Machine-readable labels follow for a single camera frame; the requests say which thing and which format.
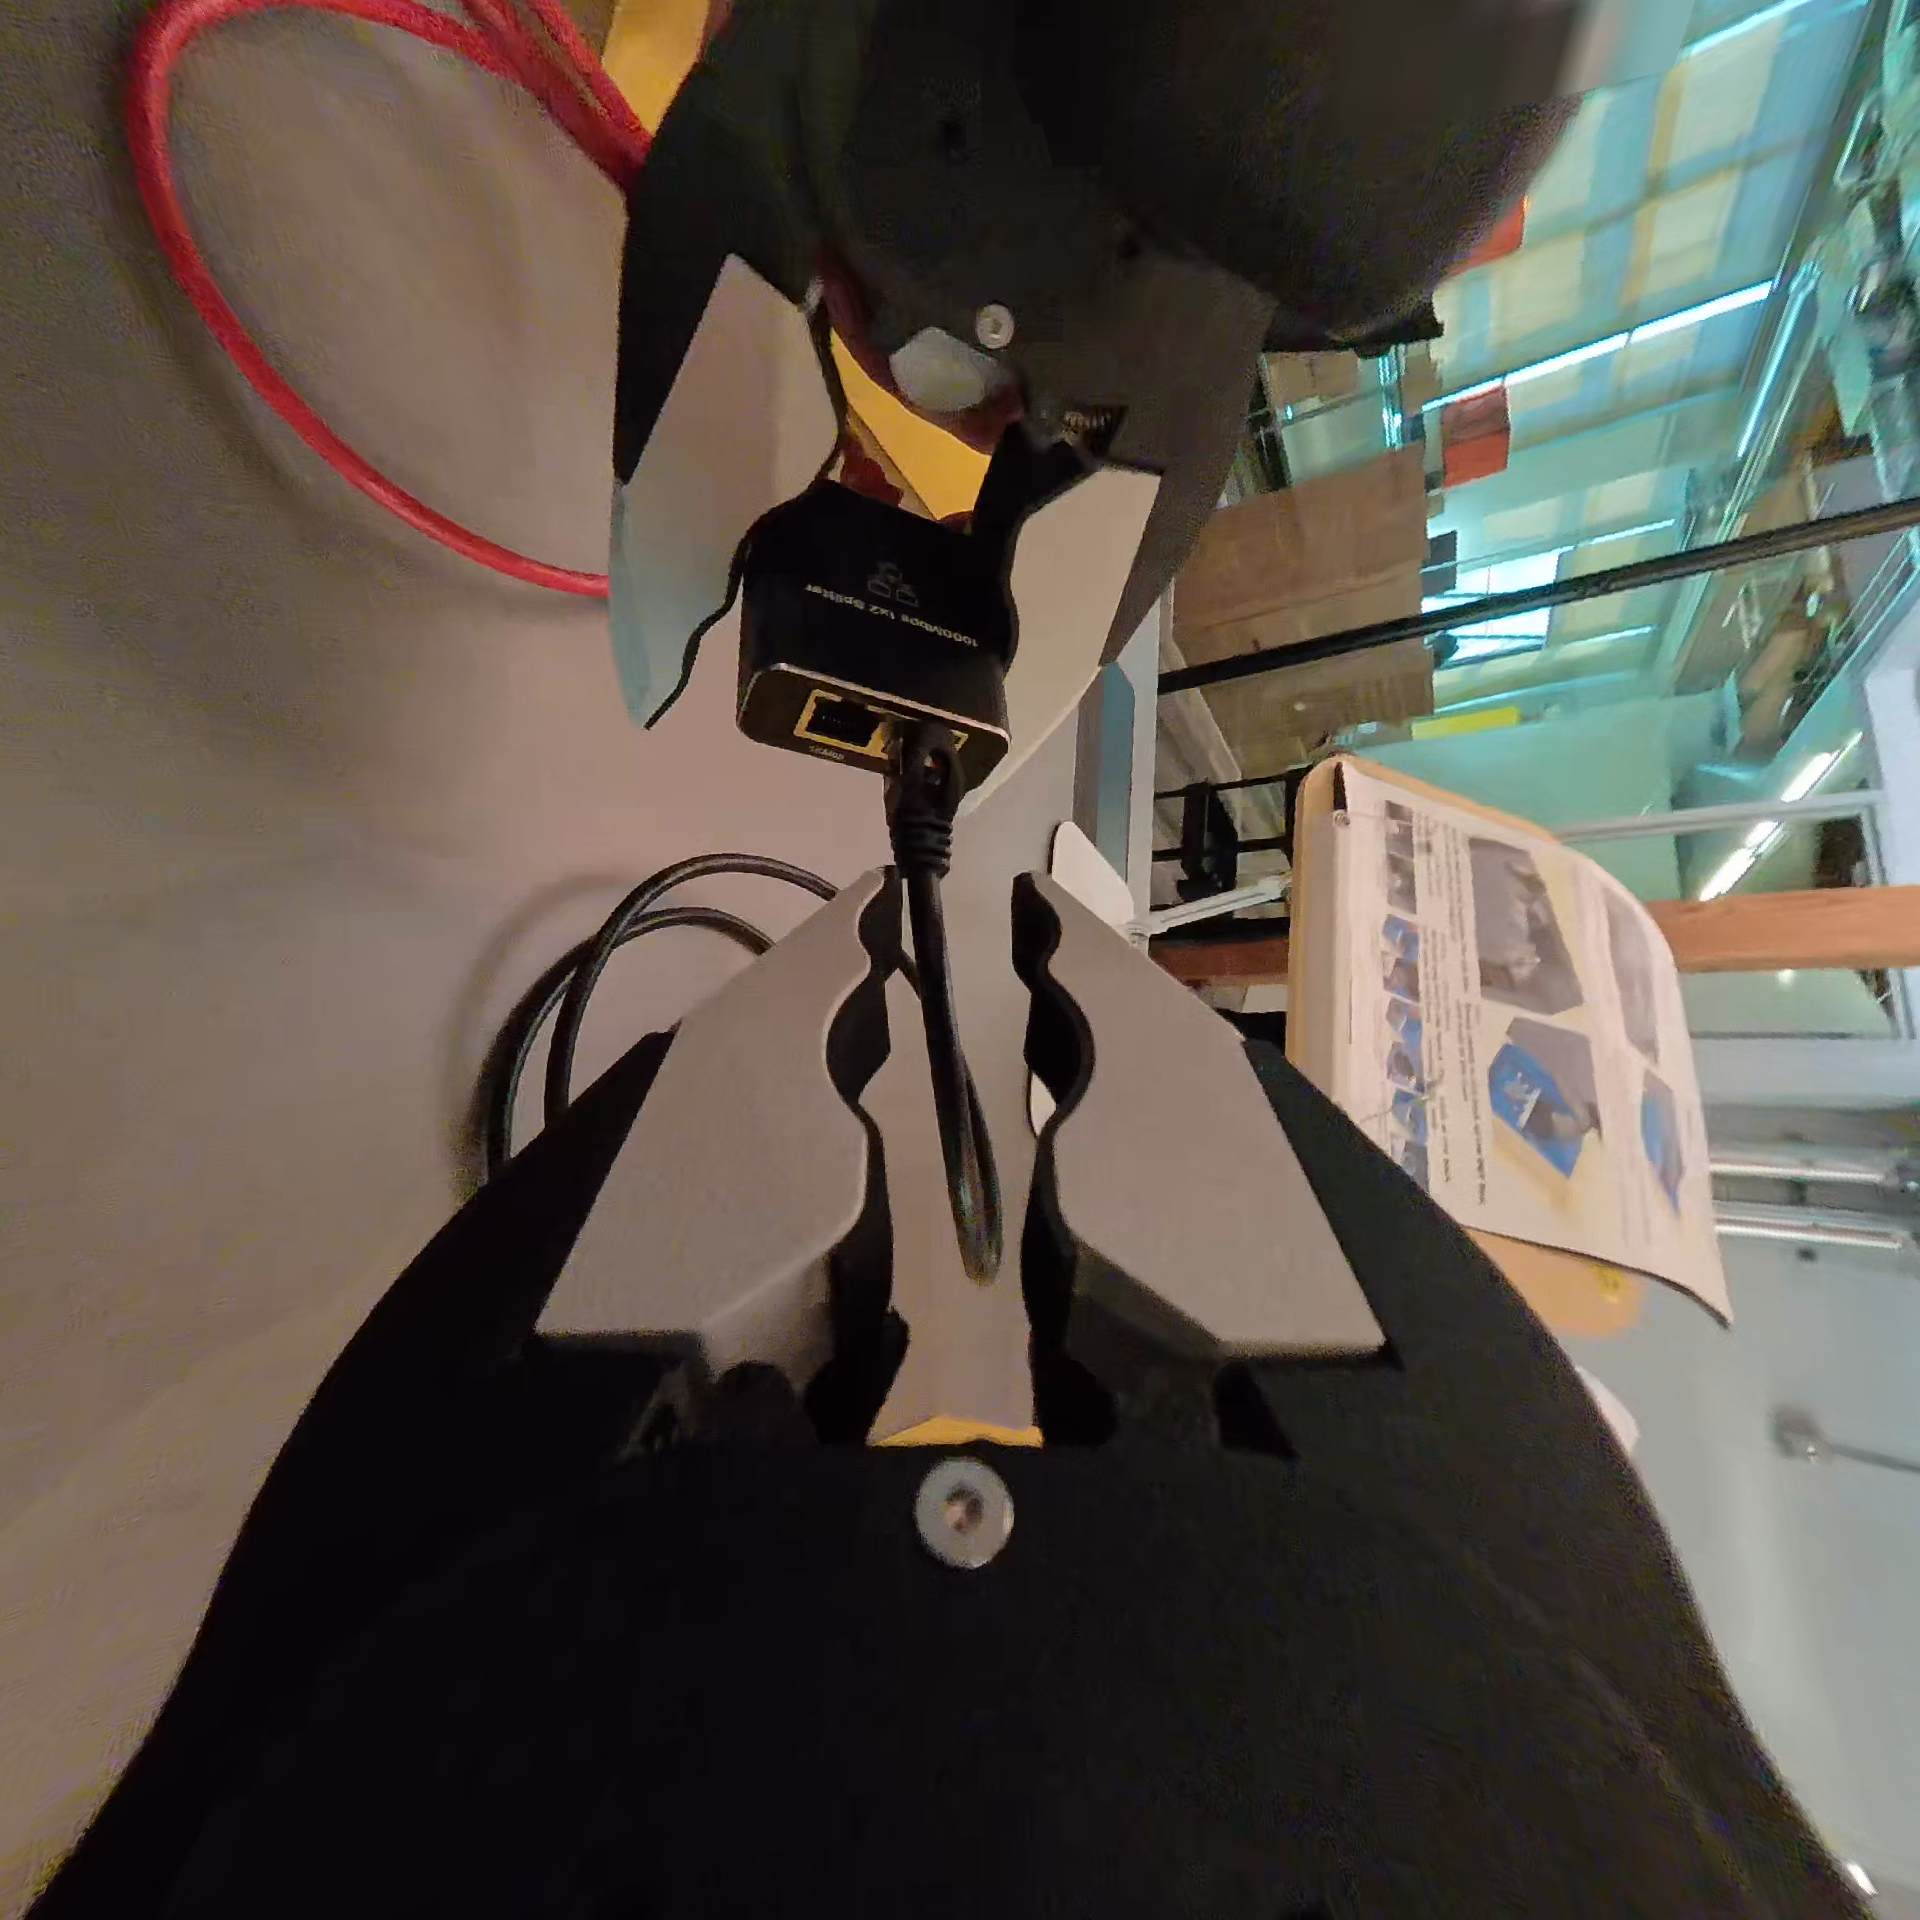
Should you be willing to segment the white board stand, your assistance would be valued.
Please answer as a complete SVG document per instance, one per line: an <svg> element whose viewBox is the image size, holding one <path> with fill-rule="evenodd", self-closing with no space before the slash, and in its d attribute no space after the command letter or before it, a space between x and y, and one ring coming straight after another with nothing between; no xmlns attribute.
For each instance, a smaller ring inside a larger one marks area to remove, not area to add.
<svg viewBox="0 0 1920 1920"><path fill-rule="evenodd" d="M1056 822L1048 853L1048 874L1096 920L1141 951L1173 933L1226 922L1257 906L1285 905L1291 890L1291 878L1285 872L1196 902L1139 906L1128 878L1116 871L1074 821Z"/></svg>

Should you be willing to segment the large brown cardboard box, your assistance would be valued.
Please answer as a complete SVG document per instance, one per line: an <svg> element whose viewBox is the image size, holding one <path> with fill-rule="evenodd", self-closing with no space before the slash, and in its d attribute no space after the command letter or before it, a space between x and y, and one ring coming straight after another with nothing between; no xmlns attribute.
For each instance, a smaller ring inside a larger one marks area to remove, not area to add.
<svg viewBox="0 0 1920 1920"><path fill-rule="evenodd" d="M1426 551L1416 445L1219 510L1173 584L1179 664L1264 650L1290 664L1201 687L1170 709L1203 704L1248 776L1307 760L1361 726L1426 720L1436 666L1424 639L1304 661L1316 639L1421 612Z"/></svg>

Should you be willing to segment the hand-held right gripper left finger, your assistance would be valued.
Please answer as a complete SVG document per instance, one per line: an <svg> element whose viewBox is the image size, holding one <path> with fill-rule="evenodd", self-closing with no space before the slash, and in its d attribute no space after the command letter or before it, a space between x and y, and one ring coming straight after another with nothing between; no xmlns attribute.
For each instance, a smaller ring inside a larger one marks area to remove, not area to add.
<svg viewBox="0 0 1920 1920"><path fill-rule="evenodd" d="M828 1441L870 1438L906 1360L883 1141L893 869L859 874L672 1030L540 1329L642 1336L708 1377L766 1364Z"/></svg>

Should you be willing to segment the wooden instruction board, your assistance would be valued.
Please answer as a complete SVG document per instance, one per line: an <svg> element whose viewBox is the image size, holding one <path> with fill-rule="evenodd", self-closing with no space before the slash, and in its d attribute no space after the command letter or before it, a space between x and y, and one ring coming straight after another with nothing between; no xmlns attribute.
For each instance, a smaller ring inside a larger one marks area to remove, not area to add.
<svg viewBox="0 0 1920 1920"><path fill-rule="evenodd" d="M1288 1058L1561 1334L1736 1321L1673 953L1546 829L1366 759L1294 809Z"/></svg>

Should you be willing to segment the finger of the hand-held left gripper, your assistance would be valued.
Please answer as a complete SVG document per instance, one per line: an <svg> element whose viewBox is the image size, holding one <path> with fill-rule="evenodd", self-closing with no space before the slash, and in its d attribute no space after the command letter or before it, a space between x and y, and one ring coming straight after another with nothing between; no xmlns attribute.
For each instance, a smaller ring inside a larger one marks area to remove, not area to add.
<svg viewBox="0 0 1920 1920"><path fill-rule="evenodd" d="M1274 313L1164 249L1117 249L1050 311L1014 303L1022 410L974 519L1011 541L1012 677L1093 677L1141 628L1230 474Z"/></svg>
<svg viewBox="0 0 1920 1920"><path fill-rule="evenodd" d="M810 314L749 263L624 254L608 622L635 725L682 696L738 548L826 468L838 424Z"/></svg>

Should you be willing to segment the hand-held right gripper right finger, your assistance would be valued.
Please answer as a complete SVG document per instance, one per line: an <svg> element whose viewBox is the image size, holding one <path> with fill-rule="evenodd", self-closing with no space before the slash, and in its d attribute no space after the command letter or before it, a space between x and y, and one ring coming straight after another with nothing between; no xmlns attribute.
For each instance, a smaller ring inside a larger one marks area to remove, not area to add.
<svg viewBox="0 0 1920 1920"><path fill-rule="evenodd" d="M1044 1445L1212 1445L1267 1367L1389 1352L1242 1032L1043 872L1012 890L1052 1108L1019 1240Z"/></svg>

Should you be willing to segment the black ethernet splitter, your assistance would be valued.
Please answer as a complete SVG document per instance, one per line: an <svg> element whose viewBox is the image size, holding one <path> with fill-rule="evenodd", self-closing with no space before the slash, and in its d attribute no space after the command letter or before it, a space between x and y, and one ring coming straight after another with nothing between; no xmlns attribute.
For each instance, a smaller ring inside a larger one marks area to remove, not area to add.
<svg viewBox="0 0 1920 1920"><path fill-rule="evenodd" d="M932 725L972 794L1012 743L1014 654L1011 564L953 525L826 480L744 544L736 728L764 748L890 775Z"/></svg>

